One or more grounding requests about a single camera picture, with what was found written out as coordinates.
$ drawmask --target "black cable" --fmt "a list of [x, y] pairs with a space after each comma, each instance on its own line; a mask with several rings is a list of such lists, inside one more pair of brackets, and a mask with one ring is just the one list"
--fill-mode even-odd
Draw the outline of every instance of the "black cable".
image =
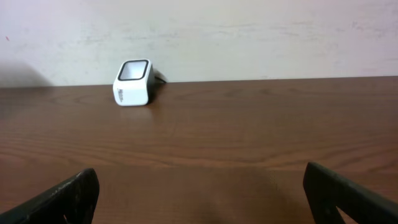
[[167, 82], [166, 82], [164, 79], [162, 79], [162, 78], [155, 77], [155, 79], [157, 79], [157, 80], [161, 81], [162, 83], [167, 83]]

